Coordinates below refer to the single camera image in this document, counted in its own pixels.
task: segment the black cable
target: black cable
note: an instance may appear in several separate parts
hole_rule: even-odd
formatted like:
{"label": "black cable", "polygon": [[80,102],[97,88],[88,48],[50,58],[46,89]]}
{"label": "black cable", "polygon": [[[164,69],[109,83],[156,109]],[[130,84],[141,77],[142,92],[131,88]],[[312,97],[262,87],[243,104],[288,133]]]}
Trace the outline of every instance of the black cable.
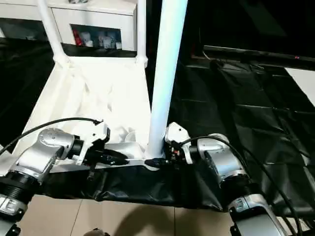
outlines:
{"label": "black cable", "polygon": [[290,221],[286,218],[286,216],[281,216],[282,220],[285,222],[289,230],[291,231],[293,236],[297,236],[294,227],[291,225]]}
{"label": "black cable", "polygon": [[[236,148],[231,145],[229,142],[227,142],[226,140],[223,140],[219,137],[215,137],[215,136],[199,136],[199,137],[195,137],[195,138],[191,138],[191,139],[187,139],[180,144],[180,146],[186,144],[186,143],[189,143],[189,142],[192,142],[192,141],[195,141],[195,140],[198,140],[198,139],[212,139],[212,140],[217,140],[219,142],[222,142],[224,143],[225,145],[227,145],[234,154],[236,154],[239,158],[240,161],[243,161],[243,157],[242,155],[236,150]],[[292,204],[290,203],[289,199],[287,198],[287,196],[284,194],[284,192],[277,186],[277,184],[275,183],[275,181],[273,180],[272,176],[269,174],[269,172],[267,171],[267,169],[264,167],[264,165],[254,156],[254,154],[248,149],[246,148],[245,146],[242,146],[243,150],[245,150],[252,158],[253,160],[256,162],[256,164],[260,167],[260,169],[266,174],[266,176],[269,178],[270,182],[273,184],[273,186],[276,188],[276,190],[279,192],[279,194],[281,195],[281,197],[283,198],[285,204],[287,205],[287,207],[290,209],[291,211],[291,214],[293,215],[293,218],[295,220],[295,223],[296,223],[296,226],[297,226],[297,233],[293,230],[292,233],[294,236],[298,235],[298,236],[302,236],[302,227],[301,227],[301,223],[299,221],[299,218],[297,216],[297,213],[296,211],[294,210]]]}
{"label": "black cable", "polygon": [[276,182],[274,181],[274,179],[272,178],[272,176],[269,174],[269,172],[267,171],[267,169],[264,167],[264,165],[261,163],[261,161],[259,161],[255,155],[245,146],[243,146],[243,150],[246,151],[252,158],[253,160],[256,162],[256,164],[261,168],[261,170],[266,174],[266,176],[269,178],[270,182],[273,184],[273,186],[276,188],[276,190],[279,192],[279,194],[281,195],[281,197],[283,198],[285,204],[287,205],[287,207],[290,209],[291,214],[295,220],[296,223],[296,227],[297,227],[297,235],[298,236],[302,236],[303,231],[302,231],[302,227],[301,227],[301,222],[299,221],[299,217],[296,213],[296,211],[294,210],[290,200],[287,198],[287,196],[284,194],[284,192],[277,186]]}
{"label": "black cable", "polygon": [[41,124],[39,126],[36,126],[26,132],[24,132],[23,134],[21,134],[20,136],[18,136],[17,138],[15,138],[14,140],[12,140],[7,146],[5,146],[3,149],[0,150],[0,156],[9,148],[11,147],[14,143],[16,143],[17,141],[19,141],[21,138],[27,136],[28,134],[36,131],[36,130],[39,130],[43,127],[46,127],[48,125],[51,125],[51,124],[56,124],[56,123],[60,123],[60,122],[64,122],[64,121],[69,121],[69,120],[84,120],[84,121],[90,121],[90,122],[93,122],[94,125],[97,125],[99,123],[101,123],[102,121],[98,121],[96,119],[91,119],[91,118],[82,118],[82,117],[71,117],[71,118],[62,118],[62,119],[57,119],[57,120],[53,120],[53,121],[50,121],[50,122],[47,122],[47,123],[44,123],[44,124]]}

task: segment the white frame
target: white frame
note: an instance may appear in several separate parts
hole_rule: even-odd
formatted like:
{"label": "white frame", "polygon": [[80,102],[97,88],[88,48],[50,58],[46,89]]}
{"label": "white frame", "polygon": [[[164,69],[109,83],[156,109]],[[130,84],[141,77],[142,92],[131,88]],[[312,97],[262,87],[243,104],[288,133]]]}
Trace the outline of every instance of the white frame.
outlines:
{"label": "white frame", "polygon": [[[50,17],[53,18],[53,13],[51,9],[48,10],[48,14],[50,15]],[[28,6],[28,5],[12,5],[12,4],[0,3],[0,16],[1,18],[8,18],[8,19],[42,21],[38,8],[36,6]],[[53,21],[53,25],[55,27],[56,32],[58,32],[55,21]],[[0,29],[0,37],[5,37],[1,29]],[[58,37],[58,40],[60,41],[60,35],[58,33],[57,33],[57,37]]]}
{"label": "white frame", "polygon": [[119,29],[123,50],[136,50],[134,16],[111,13],[52,8],[63,43],[75,44],[71,24]]}

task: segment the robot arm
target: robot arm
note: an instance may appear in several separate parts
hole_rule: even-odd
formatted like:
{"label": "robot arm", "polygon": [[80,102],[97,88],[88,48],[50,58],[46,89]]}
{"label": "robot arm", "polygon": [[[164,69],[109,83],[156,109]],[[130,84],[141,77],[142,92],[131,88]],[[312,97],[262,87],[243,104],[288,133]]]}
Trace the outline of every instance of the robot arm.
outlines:
{"label": "robot arm", "polygon": [[20,221],[27,211],[39,186],[57,159],[79,155],[83,141],[62,130],[49,128],[41,131],[37,141],[0,178],[0,235],[17,236]]}
{"label": "robot arm", "polygon": [[[228,143],[221,134],[212,134]],[[192,164],[194,158],[203,159],[217,179],[225,198],[226,208],[234,222],[230,231],[233,236],[287,236],[286,231],[276,218],[264,199],[259,186],[252,182],[240,160],[233,154],[228,145],[211,138],[197,139],[193,146],[188,140],[187,131],[176,123],[169,125],[165,141],[172,147],[170,158],[147,160],[153,167],[164,165]]]}
{"label": "robot arm", "polygon": [[233,236],[287,236],[259,187],[227,145],[217,140],[199,139],[197,150],[217,177],[225,196],[234,222]]}

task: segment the cabinet drawer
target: cabinet drawer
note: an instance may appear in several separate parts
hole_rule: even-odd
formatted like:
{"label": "cabinet drawer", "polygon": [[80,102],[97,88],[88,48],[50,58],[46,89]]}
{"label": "cabinet drawer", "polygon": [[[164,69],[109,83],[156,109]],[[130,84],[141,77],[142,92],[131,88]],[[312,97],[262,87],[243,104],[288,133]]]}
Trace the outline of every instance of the cabinet drawer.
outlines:
{"label": "cabinet drawer", "polygon": [[[51,9],[49,12],[57,30]],[[0,3],[0,37],[47,40],[37,7]]]}
{"label": "cabinet drawer", "polygon": [[84,45],[88,41],[89,46],[108,47],[108,39],[113,38],[114,47],[136,50],[134,16],[60,8],[52,10],[63,43]]}

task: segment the white shelf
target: white shelf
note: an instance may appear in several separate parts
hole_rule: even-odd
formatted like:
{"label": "white shelf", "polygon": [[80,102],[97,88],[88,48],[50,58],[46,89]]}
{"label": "white shelf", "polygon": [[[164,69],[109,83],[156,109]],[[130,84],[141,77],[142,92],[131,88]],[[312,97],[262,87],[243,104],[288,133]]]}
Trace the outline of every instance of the white shelf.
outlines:
{"label": "white shelf", "polygon": [[[36,6],[36,0],[0,0],[0,3]],[[47,0],[52,8],[104,12],[133,16],[137,0],[90,0],[87,3],[70,4],[68,0]]]}

